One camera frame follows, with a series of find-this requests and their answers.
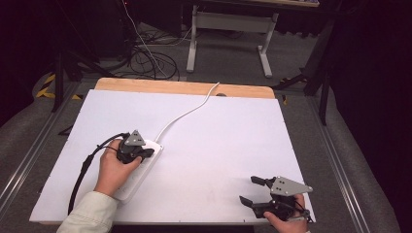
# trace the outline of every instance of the finger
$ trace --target finger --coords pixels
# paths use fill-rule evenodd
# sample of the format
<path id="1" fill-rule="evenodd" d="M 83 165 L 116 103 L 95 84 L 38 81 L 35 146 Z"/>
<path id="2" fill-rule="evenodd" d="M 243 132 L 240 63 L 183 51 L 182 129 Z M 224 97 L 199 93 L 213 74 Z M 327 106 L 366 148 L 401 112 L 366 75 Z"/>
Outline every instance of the finger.
<path id="1" fill-rule="evenodd" d="M 134 169 L 136 169 L 140 165 L 141 162 L 142 162 L 142 157 L 138 156 L 133 161 L 131 161 L 127 164 L 124 164 L 124 166 L 127 167 L 127 169 L 129 169 L 130 171 L 133 171 Z"/>
<path id="2" fill-rule="evenodd" d="M 265 212 L 263 213 L 263 215 L 269 220 L 270 224 L 272 224 L 274 227 L 283 223 L 282 220 L 280 220 L 277 216 L 273 215 L 270 212 Z"/>
<path id="3" fill-rule="evenodd" d="M 109 147 L 118 150 L 119 149 L 119 144 L 120 144 L 121 140 L 120 139 L 115 139 L 112 142 L 110 142 Z"/>
<path id="4" fill-rule="evenodd" d="M 305 198 L 303 197 L 303 194 L 296 194 L 296 195 L 294 196 L 294 198 L 296 198 L 296 202 L 297 202 L 302 208 L 305 208 Z"/>

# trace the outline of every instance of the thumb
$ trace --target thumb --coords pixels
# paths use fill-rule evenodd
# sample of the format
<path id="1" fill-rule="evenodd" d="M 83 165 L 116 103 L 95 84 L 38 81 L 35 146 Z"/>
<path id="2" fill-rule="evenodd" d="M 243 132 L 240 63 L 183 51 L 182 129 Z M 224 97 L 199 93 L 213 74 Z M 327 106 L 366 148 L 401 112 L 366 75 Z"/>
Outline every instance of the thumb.
<path id="1" fill-rule="evenodd" d="M 265 212 L 263 213 L 263 215 L 269 220 L 270 224 L 272 224 L 274 227 L 283 223 L 282 220 L 280 220 L 277 216 L 273 215 L 270 212 Z"/>

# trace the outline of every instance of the table leg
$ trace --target table leg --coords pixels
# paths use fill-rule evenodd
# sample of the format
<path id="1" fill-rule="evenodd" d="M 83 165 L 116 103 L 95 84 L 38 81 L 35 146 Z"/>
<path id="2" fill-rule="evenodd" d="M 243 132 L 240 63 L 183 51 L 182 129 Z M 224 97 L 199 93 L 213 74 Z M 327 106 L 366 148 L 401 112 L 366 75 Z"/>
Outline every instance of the table leg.
<path id="1" fill-rule="evenodd" d="M 267 32 L 266 32 L 266 40 L 263 46 L 258 46 L 258 54 L 260 56 L 260 62 L 263 67 L 264 76 L 266 78 L 272 78 L 272 71 L 270 70 L 269 61 L 267 60 L 266 51 L 269 47 L 270 39 L 272 38 L 273 30 L 275 29 L 276 21 L 278 19 L 278 14 L 273 14 L 272 21 L 269 23 Z"/>
<path id="2" fill-rule="evenodd" d="M 189 57 L 188 57 L 188 66 L 186 70 L 189 73 L 194 71 L 194 61 L 196 58 L 196 20 L 197 20 L 197 8 L 198 6 L 193 6 L 193 11 L 191 14 L 191 39 L 190 39 L 190 47 L 189 47 Z"/>

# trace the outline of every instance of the shirt cuff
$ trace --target shirt cuff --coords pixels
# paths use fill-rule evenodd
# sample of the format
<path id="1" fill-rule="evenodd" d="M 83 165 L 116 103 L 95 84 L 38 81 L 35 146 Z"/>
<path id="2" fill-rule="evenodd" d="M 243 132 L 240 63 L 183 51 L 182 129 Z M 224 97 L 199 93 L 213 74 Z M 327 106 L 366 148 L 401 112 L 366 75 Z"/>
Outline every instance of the shirt cuff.
<path id="1" fill-rule="evenodd" d="M 114 198 L 101 192 L 92 191 L 85 195 L 70 215 L 80 216 L 110 228 L 117 207 L 118 201 Z"/>

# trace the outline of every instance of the wooden table edge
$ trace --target wooden table edge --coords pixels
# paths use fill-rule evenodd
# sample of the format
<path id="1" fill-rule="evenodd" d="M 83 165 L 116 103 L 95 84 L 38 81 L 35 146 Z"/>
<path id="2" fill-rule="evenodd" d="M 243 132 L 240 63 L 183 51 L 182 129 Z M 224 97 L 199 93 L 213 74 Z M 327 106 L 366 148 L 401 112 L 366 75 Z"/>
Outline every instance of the wooden table edge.
<path id="1" fill-rule="evenodd" d="M 149 93 L 206 95 L 214 83 L 191 83 L 153 80 L 132 80 L 101 78 L 94 89 L 113 91 L 134 91 Z M 273 99 L 275 94 L 268 86 L 219 84 L 211 95 L 224 94 L 228 97 Z"/>

